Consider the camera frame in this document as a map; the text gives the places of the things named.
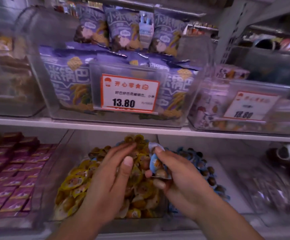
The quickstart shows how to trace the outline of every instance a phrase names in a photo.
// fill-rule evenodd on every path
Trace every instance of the hand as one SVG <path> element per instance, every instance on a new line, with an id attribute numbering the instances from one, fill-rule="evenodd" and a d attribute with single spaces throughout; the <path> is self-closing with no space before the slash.
<path id="1" fill-rule="evenodd" d="M 186 158 L 156 147 L 155 153 L 171 171 L 172 180 L 154 179 L 154 185 L 163 190 L 168 200 L 185 216 L 196 220 L 207 194 L 215 194 L 195 166 Z M 150 170 L 145 172 L 151 177 Z"/>
<path id="2" fill-rule="evenodd" d="M 101 228 L 115 218 L 123 205 L 134 164 L 133 158 L 127 155 L 135 147 L 136 143 L 125 143 L 109 150 L 92 177 L 83 204 L 74 215 L 77 220 L 85 220 L 91 223 L 91 227 Z"/>

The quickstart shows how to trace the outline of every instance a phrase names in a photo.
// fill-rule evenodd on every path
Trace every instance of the price number 13.80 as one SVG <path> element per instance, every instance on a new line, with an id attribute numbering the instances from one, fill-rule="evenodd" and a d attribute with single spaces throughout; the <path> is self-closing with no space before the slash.
<path id="1" fill-rule="evenodd" d="M 134 108 L 135 101 L 134 100 L 125 99 L 124 103 L 122 103 L 121 99 L 113 99 L 113 105 L 116 106 L 116 107 Z"/>
<path id="2" fill-rule="evenodd" d="M 237 111 L 234 115 L 234 118 L 250 119 L 251 116 L 253 116 L 253 113 L 251 112 Z"/>

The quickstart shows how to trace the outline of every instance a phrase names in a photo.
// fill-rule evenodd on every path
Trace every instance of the price tag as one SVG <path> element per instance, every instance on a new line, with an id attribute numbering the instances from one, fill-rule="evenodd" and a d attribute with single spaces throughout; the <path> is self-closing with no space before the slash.
<path id="1" fill-rule="evenodd" d="M 107 110 L 152 113 L 158 89 L 158 81 L 103 74 L 101 107 Z"/>
<path id="2" fill-rule="evenodd" d="M 237 92 L 224 118 L 263 121 L 280 96 L 254 92 Z"/>

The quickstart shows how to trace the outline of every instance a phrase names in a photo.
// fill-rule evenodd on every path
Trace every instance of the fingernail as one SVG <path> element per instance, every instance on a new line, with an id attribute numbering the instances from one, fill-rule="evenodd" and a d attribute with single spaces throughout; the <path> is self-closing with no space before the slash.
<path id="1" fill-rule="evenodd" d="M 160 147 L 155 147 L 155 152 L 156 153 L 161 153 L 162 152 L 162 149 Z"/>
<path id="2" fill-rule="evenodd" d="M 134 164 L 134 161 L 133 161 L 133 158 L 132 158 L 132 157 L 127 156 L 127 157 L 124 158 L 123 163 L 124 163 L 125 165 L 129 166 L 129 167 L 132 167 L 133 164 Z"/>
<path id="3" fill-rule="evenodd" d="M 166 184 L 163 181 L 160 181 L 158 179 L 154 179 L 153 184 L 156 188 L 159 188 L 159 189 L 165 189 L 166 187 Z"/>

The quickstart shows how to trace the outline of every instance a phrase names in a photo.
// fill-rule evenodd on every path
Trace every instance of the red and white price tag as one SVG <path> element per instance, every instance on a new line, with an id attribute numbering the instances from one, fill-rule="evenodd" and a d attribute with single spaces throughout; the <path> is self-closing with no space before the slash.
<path id="1" fill-rule="evenodd" d="M 237 92 L 224 118 L 263 121 L 280 96 L 254 92 Z"/>
<path id="2" fill-rule="evenodd" d="M 158 81 L 103 74 L 101 107 L 107 110 L 152 113 L 158 89 Z"/>

